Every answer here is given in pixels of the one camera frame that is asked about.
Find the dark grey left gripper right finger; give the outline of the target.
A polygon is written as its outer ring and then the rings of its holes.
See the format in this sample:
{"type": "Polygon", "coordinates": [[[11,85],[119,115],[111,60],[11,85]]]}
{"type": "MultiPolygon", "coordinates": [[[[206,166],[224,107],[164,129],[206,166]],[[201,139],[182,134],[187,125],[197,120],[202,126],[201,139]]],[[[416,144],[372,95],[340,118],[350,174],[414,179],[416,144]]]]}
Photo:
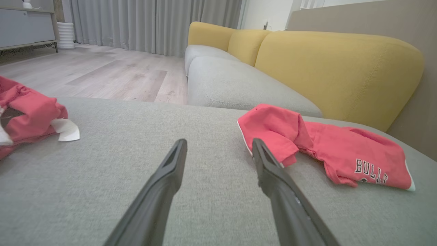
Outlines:
{"type": "Polygon", "coordinates": [[[271,202],[280,245],[338,246],[321,216],[259,138],[253,139],[252,156],[258,185],[271,202]]]}

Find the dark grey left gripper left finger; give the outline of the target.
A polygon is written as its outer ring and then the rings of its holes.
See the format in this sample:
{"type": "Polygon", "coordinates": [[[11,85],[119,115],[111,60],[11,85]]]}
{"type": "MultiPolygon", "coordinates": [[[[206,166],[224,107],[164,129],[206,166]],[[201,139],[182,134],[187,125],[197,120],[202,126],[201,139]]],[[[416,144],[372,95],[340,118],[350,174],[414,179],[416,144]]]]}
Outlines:
{"type": "Polygon", "coordinates": [[[174,195],[181,187],[187,140],[177,140],[117,223],[105,246],[161,246],[174,195]]]}

